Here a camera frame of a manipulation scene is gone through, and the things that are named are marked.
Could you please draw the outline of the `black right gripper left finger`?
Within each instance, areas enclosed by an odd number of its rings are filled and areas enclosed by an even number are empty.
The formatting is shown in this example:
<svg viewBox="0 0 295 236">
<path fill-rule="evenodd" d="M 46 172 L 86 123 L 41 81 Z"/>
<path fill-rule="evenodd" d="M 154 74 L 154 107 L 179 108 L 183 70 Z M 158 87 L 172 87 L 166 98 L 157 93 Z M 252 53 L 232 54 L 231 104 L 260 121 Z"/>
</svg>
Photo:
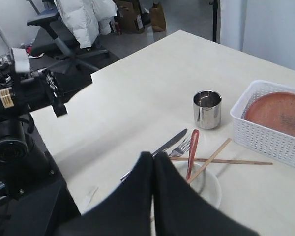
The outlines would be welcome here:
<svg viewBox="0 0 295 236">
<path fill-rule="evenodd" d="M 153 157 L 142 152 L 129 176 L 87 213 L 61 225 L 57 236 L 149 236 Z"/>
</svg>

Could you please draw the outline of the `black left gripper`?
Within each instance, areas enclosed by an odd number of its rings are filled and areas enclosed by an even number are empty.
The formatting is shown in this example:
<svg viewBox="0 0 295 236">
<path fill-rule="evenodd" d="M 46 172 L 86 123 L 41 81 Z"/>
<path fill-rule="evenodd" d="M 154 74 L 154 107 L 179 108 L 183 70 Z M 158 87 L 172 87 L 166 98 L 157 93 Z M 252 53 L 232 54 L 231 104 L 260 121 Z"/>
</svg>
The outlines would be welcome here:
<svg viewBox="0 0 295 236">
<path fill-rule="evenodd" d="M 25 79 L 22 74 L 12 73 L 13 111 L 35 111 L 52 106 L 56 117 L 67 114 L 65 97 L 73 97 L 93 83 L 91 75 L 43 70 Z"/>
</svg>

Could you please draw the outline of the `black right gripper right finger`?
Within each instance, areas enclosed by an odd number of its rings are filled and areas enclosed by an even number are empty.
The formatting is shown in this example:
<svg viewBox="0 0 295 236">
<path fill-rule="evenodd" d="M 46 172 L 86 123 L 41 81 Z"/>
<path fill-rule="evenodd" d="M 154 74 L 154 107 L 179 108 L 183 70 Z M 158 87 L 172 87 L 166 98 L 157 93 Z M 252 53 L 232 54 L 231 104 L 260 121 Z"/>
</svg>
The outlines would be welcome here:
<svg viewBox="0 0 295 236">
<path fill-rule="evenodd" d="M 158 236 L 256 236 L 200 197 L 165 153 L 154 159 L 154 217 Z"/>
</svg>

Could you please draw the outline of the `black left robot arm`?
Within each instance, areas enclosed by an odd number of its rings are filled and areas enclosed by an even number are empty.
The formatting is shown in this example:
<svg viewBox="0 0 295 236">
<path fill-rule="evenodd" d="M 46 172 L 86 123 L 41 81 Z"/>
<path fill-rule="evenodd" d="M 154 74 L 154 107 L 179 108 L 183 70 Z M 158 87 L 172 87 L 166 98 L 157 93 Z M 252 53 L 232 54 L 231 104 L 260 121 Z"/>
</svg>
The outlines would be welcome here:
<svg viewBox="0 0 295 236">
<path fill-rule="evenodd" d="M 65 104 L 92 84 L 90 75 L 44 69 L 0 80 L 0 236 L 51 236 L 81 214 L 49 151 L 32 137 L 32 112 Z"/>
</svg>

